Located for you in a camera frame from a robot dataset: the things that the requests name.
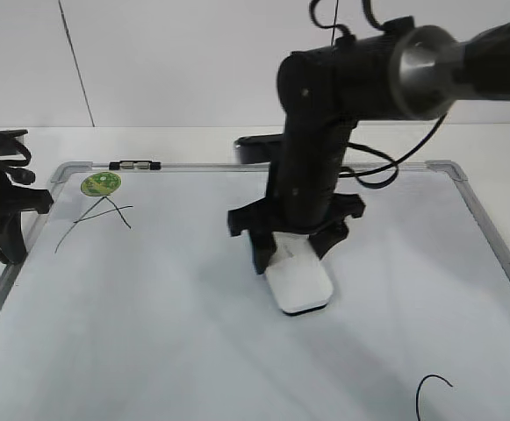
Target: black wire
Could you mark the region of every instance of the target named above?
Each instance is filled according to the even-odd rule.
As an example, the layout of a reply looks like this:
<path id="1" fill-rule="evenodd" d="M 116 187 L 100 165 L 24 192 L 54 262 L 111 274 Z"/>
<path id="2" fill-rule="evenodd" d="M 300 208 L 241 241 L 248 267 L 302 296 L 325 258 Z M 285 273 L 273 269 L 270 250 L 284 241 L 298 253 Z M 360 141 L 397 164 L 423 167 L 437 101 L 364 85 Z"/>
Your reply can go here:
<path id="1" fill-rule="evenodd" d="M 340 0 L 336 0 L 336 3 L 334 5 L 333 33 L 331 34 L 331 46 L 334 45 L 334 33 L 336 32 L 336 22 L 339 17 L 339 1 Z"/>
<path id="2" fill-rule="evenodd" d="M 128 221 L 126 221 L 126 218 L 124 218 L 124 215 L 122 215 L 122 212 L 120 212 L 120 208 L 108 196 L 105 196 L 105 197 L 106 197 L 106 200 L 108 200 L 110 203 L 112 203 L 112 206 L 114 206 L 114 208 L 116 208 L 116 211 L 118 212 L 118 214 L 124 221 L 124 224 L 126 224 L 126 226 L 128 228 L 132 229 L 132 227 L 128 224 Z"/>
<path id="3" fill-rule="evenodd" d="M 323 25 L 322 23 L 319 22 L 319 20 L 317 20 L 317 17 L 315 16 L 315 8 L 317 7 L 317 4 L 319 4 L 319 2 L 320 2 L 320 0 L 311 0 L 311 2 L 309 3 L 309 18 L 311 19 L 313 24 L 321 29 L 336 28 L 342 32 L 342 36 L 350 35 L 350 30 L 348 29 L 348 27 L 346 25 L 337 24 L 337 23 L 334 23 L 332 25 Z"/>
<path id="4" fill-rule="evenodd" d="M 418 421 L 421 421 L 420 420 L 420 408 L 419 408 L 419 398 L 420 398 L 420 390 L 422 389 L 422 385 L 424 384 L 424 382 L 430 378 L 436 378 L 436 379 L 440 379 L 442 380 L 443 382 L 445 382 L 448 386 L 450 386 L 451 388 L 454 387 L 453 384 L 451 384 L 450 382 L 448 382 L 446 379 L 444 379 L 441 375 L 427 375 L 425 376 L 419 383 L 419 387 L 416 389 L 416 396 L 414 398 L 414 408 L 416 409 L 416 419 Z"/>
<path id="5" fill-rule="evenodd" d="M 387 153 L 378 151 L 377 149 L 373 149 L 369 146 L 360 145 L 358 143 L 349 143 L 348 147 L 351 149 L 355 149 L 356 151 L 371 153 L 372 155 L 376 155 L 380 158 L 383 158 L 384 160 L 389 161 L 391 164 L 395 163 L 395 160 L 391 156 L 389 156 Z M 366 181 L 362 180 L 361 176 L 351 167 L 346 166 L 344 168 L 346 171 L 348 171 L 351 174 L 351 176 L 353 176 L 356 179 L 356 181 L 360 185 L 364 186 L 366 189 L 382 189 L 384 187 L 387 187 L 392 182 L 394 182 L 399 175 L 399 167 L 397 165 L 395 165 L 394 166 L 395 171 L 393 172 L 393 174 L 391 174 L 387 179 L 383 180 L 382 182 L 366 182 Z"/>
<path id="6" fill-rule="evenodd" d="M 369 171 L 362 171 L 360 173 L 355 173 L 355 174 L 354 173 L 350 173 L 350 169 L 348 169 L 347 167 L 342 167 L 341 171 L 346 171 L 346 172 L 348 172 L 348 174 L 341 173 L 339 175 L 339 177 L 340 178 L 352 178 L 352 177 L 363 177 L 365 175 L 374 175 L 374 174 L 382 173 L 382 172 L 384 172 L 387 169 L 394 168 L 394 167 L 398 166 L 402 162 L 408 160 L 419 149 L 421 149 L 423 146 L 425 146 L 429 140 L 432 139 L 432 137 L 438 131 L 438 129 L 440 128 L 440 126 L 442 125 L 442 123 L 444 122 L 444 120 L 446 119 L 447 116 L 448 116 L 448 114 L 444 114 L 443 116 L 438 118 L 438 121 L 436 121 L 436 124 L 434 125 L 434 127 L 432 127 L 432 129 L 430 129 L 430 132 L 428 132 L 428 134 L 424 137 L 424 139 L 421 140 L 419 142 L 419 144 L 417 146 L 415 146 L 413 149 L 411 149 L 409 152 L 407 152 L 406 154 L 401 156 L 398 160 L 396 160 L 394 162 L 391 162 L 388 165 L 384 165 L 384 166 L 382 166 L 380 168 L 371 169 Z"/>
<path id="7" fill-rule="evenodd" d="M 132 208 L 132 207 L 133 207 L 132 205 L 129 205 L 129 206 L 120 206 L 117 209 L 110 209 L 110 210 L 106 210 L 104 212 L 100 212 L 100 213 L 98 213 L 96 215 L 93 215 L 92 217 L 86 217 L 86 218 L 77 219 L 76 222 L 79 223 L 79 222 L 82 222 L 82 221 L 88 221 L 89 219 L 92 219 L 92 218 L 102 217 L 103 215 L 106 215 L 107 213 L 122 211 L 123 209 L 129 209 L 129 208 Z"/>
<path id="8" fill-rule="evenodd" d="M 376 28 L 378 31 L 383 31 L 384 26 L 377 22 L 376 17 L 374 16 L 374 11 L 371 9 L 371 0 L 362 0 L 363 14 L 366 17 L 368 23 Z"/>

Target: white object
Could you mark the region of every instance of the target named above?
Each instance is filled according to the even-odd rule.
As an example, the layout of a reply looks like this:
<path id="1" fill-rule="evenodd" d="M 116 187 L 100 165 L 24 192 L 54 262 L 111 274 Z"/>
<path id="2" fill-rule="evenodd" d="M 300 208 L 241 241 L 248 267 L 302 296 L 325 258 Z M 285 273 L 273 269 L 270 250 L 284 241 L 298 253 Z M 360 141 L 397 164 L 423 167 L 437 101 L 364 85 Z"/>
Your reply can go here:
<path id="1" fill-rule="evenodd" d="M 280 309 L 288 315 L 325 307 L 333 284 L 306 236 L 277 232 L 277 252 L 264 273 Z"/>

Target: whiteboard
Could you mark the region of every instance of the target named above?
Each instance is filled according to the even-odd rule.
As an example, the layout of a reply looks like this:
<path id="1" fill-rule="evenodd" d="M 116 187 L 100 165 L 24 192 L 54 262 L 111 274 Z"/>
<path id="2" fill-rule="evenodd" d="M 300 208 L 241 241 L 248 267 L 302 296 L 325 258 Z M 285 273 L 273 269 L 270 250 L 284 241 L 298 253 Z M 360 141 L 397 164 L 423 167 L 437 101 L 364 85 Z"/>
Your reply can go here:
<path id="1" fill-rule="evenodd" d="M 282 125 L 278 67 L 291 51 L 330 43 L 309 0 L 70 0 L 64 2 L 97 126 Z M 414 15 L 459 40 L 510 21 L 510 0 L 374 0 L 379 19 Z M 322 0 L 322 22 L 334 18 Z M 361 0 L 340 0 L 339 21 L 377 35 Z M 510 103 L 459 103 L 453 123 L 510 122 Z"/>
<path id="2" fill-rule="evenodd" d="M 408 421 L 430 373 L 455 387 L 425 385 L 424 420 L 510 419 L 510 281 L 447 174 L 341 181 L 367 208 L 324 259 L 334 298 L 289 318 L 226 228 L 266 173 L 233 168 L 123 173 L 132 229 L 113 212 L 54 253 L 96 201 L 89 173 L 62 184 L 0 313 L 0 420 Z"/>

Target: black cable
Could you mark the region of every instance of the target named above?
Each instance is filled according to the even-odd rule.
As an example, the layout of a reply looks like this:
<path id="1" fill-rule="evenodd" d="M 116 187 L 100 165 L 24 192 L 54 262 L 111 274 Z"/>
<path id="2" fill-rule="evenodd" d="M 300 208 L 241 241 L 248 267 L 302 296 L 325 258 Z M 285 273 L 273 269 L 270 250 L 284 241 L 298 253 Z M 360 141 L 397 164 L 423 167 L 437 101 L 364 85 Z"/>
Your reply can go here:
<path id="1" fill-rule="evenodd" d="M 402 162 L 408 160 L 417 151 L 419 151 L 419 149 L 421 149 L 423 146 L 425 146 L 429 140 L 432 139 L 432 137 L 436 134 L 436 132 L 438 131 L 438 129 L 440 128 L 440 126 L 442 125 L 442 123 L 444 122 L 444 120 L 446 119 L 447 116 L 448 116 L 448 114 L 444 114 L 443 116 L 438 118 L 438 121 L 436 121 L 436 124 L 434 125 L 434 127 L 432 127 L 432 129 L 430 129 L 430 132 L 428 132 L 428 134 L 424 137 L 424 139 L 421 140 L 419 142 L 419 144 L 417 146 L 415 146 L 413 149 L 411 149 L 409 152 L 407 152 L 406 154 L 401 156 L 398 160 L 391 162 L 388 165 L 384 165 L 380 168 L 371 169 L 368 171 L 362 171 L 360 173 L 350 173 L 350 169 L 348 169 L 347 167 L 342 167 L 341 171 L 348 172 L 348 174 L 341 173 L 339 175 L 339 178 L 352 178 L 352 177 L 363 177 L 365 175 L 374 175 L 374 174 L 382 173 L 387 169 L 394 168 L 394 167 L 398 166 Z"/>
<path id="2" fill-rule="evenodd" d="M 106 210 L 104 212 L 100 212 L 96 215 L 93 215 L 92 217 L 86 217 L 86 218 L 79 218 L 77 219 L 76 222 L 82 222 L 82 221 L 88 221 L 89 219 L 92 219 L 92 218 L 98 218 L 98 217 L 102 217 L 103 215 L 106 215 L 107 213 L 111 213 L 111 212 L 118 212 L 118 211 L 122 211 L 123 209 L 129 209 L 129 208 L 132 208 L 133 206 L 132 205 L 129 205 L 129 206 L 120 206 L 119 208 L 117 209 L 110 209 L 110 210 Z"/>
<path id="3" fill-rule="evenodd" d="M 132 227 L 128 224 L 128 221 L 126 221 L 126 218 L 124 218 L 124 215 L 122 215 L 122 212 L 120 212 L 120 208 L 108 196 L 105 196 L 105 197 L 106 197 L 106 200 L 108 200 L 110 203 L 112 203 L 112 206 L 114 206 L 114 208 L 116 209 L 116 211 L 118 212 L 118 214 L 120 215 L 122 220 L 124 221 L 124 224 L 126 224 L 126 226 L 129 229 L 132 229 Z"/>
<path id="4" fill-rule="evenodd" d="M 26 146 L 21 144 L 16 139 L 12 139 L 11 143 L 14 145 L 15 149 L 18 152 L 20 152 L 25 158 L 23 160 L 0 161 L 0 171 L 9 174 L 14 182 L 18 182 L 24 185 L 32 184 L 36 180 L 36 176 L 32 171 L 23 168 L 15 168 L 24 167 L 30 163 L 30 160 L 32 158 L 30 151 L 26 148 Z"/>
<path id="5" fill-rule="evenodd" d="M 349 143 L 348 147 L 351 149 L 355 149 L 356 151 L 371 153 L 372 155 L 376 155 L 379 158 L 383 158 L 384 160 L 389 161 L 391 164 L 395 164 L 395 160 L 387 153 L 378 151 L 377 149 L 373 149 L 372 147 L 360 145 L 358 143 Z M 366 189 L 382 189 L 384 187 L 387 187 L 392 182 L 394 182 L 399 175 L 399 167 L 397 165 L 394 165 L 395 171 L 387 179 L 383 180 L 382 182 L 366 182 L 362 180 L 361 176 L 351 167 L 346 166 L 344 168 L 346 169 L 346 171 L 348 171 L 349 174 L 351 174 L 351 176 L 353 176 L 356 179 L 356 181 L 360 185 L 364 186 Z"/>
<path id="6" fill-rule="evenodd" d="M 334 45 L 334 33 L 336 32 L 336 22 L 339 17 L 339 1 L 340 0 L 336 0 L 334 4 L 334 19 L 333 19 L 333 33 L 331 34 L 331 46 Z"/>
<path id="7" fill-rule="evenodd" d="M 315 16 L 315 8 L 317 7 L 317 4 L 319 4 L 320 0 L 311 0 L 311 2 L 309 3 L 309 18 L 311 19 L 311 21 L 313 22 L 313 24 L 315 26 L 317 26 L 318 28 L 321 28 L 321 29 L 338 29 L 339 31 L 342 32 L 342 36 L 349 36 L 350 35 L 350 30 L 348 29 L 348 27 L 346 25 L 343 25 L 343 24 L 337 24 L 337 23 L 334 23 L 332 25 L 323 25 L 322 23 L 319 22 L 319 20 L 317 20 L 317 17 Z"/>
<path id="8" fill-rule="evenodd" d="M 383 31 L 384 26 L 377 22 L 374 11 L 371 9 L 371 0 L 362 0 L 363 14 L 368 23 L 378 31 Z"/>
<path id="9" fill-rule="evenodd" d="M 416 389 L 416 396 L 414 398 L 414 408 L 416 409 L 416 419 L 418 421 L 421 421 L 420 420 L 420 408 L 419 408 L 419 398 L 420 398 L 420 390 L 422 389 L 422 385 L 424 384 L 424 382 L 430 378 L 436 378 L 436 379 L 440 379 L 442 380 L 443 382 L 445 382 L 448 386 L 450 386 L 451 388 L 454 387 L 453 384 L 451 384 L 450 382 L 448 382 L 446 379 L 444 379 L 441 375 L 427 375 L 425 376 L 419 383 L 419 387 Z"/>

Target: round sticker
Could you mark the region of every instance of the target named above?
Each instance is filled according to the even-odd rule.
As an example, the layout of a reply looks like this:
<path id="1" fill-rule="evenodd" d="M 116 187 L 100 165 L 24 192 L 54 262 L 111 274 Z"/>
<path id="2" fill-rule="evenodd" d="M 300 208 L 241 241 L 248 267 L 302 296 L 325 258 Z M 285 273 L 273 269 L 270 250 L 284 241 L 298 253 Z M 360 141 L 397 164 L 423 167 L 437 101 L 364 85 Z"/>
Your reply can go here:
<path id="1" fill-rule="evenodd" d="M 114 173 L 97 173 L 85 178 L 81 183 L 81 191 L 86 196 L 108 196 L 115 192 L 122 180 Z"/>

